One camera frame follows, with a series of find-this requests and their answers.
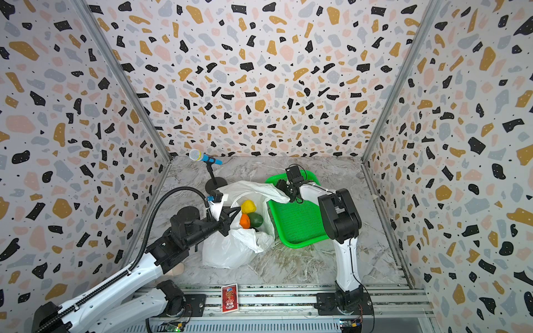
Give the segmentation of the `orange tangerine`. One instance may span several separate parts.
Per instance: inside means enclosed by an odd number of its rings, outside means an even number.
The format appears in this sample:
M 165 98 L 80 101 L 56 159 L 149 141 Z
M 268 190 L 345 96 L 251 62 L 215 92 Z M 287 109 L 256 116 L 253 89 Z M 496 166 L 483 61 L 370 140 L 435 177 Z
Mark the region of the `orange tangerine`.
M 251 220 L 248 215 L 242 214 L 240 218 L 240 226 L 243 229 L 249 229 L 251 227 Z

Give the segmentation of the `white plastic bag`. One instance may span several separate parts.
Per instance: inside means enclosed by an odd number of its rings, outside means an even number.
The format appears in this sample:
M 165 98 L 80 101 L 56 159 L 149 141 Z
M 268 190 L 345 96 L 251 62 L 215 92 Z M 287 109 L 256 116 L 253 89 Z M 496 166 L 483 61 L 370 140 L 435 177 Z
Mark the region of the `white plastic bag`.
M 230 224 L 228 235 L 216 232 L 203 242 L 204 265 L 217 269 L 237 269 L 249 264 L 257 254 L 269 250 L 274 243 L 275 227 L 269 216 L 269 201 L 286 204 L 290 199 L 272 184 L 245 180 L 218 190 L 223 194 L 222 201 L 210 204 L 210 211 L 215 219 L 222 218 L 223 208 L 240 208 L 248 200 L 255 204 L 256 213 L 263 218 L 262 225 L 257 229 L 245 229 L 240 226 L 242 213 L 238 212 Z

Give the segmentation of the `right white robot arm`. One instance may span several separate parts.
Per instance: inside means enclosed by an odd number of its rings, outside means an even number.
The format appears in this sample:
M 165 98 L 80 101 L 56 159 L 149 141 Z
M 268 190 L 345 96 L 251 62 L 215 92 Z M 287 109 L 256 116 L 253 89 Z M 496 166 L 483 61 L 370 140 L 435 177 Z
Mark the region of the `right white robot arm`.
M 335 293 L 330 301 L 317 303 L 320 310 L 337 310 L 343 314 L 361 312 L 365 287 L 358 270 L 357 245 L 362 219 L 347 189 L 328 190 L 307 179 L 299 165 L 285 169 L 287 178 L 279 180 L 276 188 L 290 201 L 312 203 L 319 207 L 326 235 L 333 241 L 337 265 Z

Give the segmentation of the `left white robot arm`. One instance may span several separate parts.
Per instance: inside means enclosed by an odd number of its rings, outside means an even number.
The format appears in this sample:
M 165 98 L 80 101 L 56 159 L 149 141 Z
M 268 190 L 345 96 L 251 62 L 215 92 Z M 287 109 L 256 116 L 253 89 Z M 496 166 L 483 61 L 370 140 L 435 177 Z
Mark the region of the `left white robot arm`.
M 215 205 L 208 209 L 215 216 L 201 218 L 197 208 L 180 209 L 139 261 L 62 305 L 48 302 L 40 306 L 33 317 L 32 332 L 119 332 L 136 320 L 158 315 L 192 316 L 193 306 L 187 304 L 185 294 L 171 280 L 158 283 L 139 298 L 127 298 L 169 273 L 189 256 L 191 248 L 212 234 L 228 234 L 240 211 L 239 207 Z

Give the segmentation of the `yellow lemon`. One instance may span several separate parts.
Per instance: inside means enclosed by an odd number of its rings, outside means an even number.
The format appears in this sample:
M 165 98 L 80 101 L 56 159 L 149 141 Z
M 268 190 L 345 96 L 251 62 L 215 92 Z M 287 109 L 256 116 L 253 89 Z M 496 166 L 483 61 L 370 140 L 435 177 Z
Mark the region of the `yellow lemon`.
M 244 201 L 243 204 L 240 205 L 240 208 L 243 215 L 249 215 L 250 213 L 257 211 L 257 207 L 252 200 Z

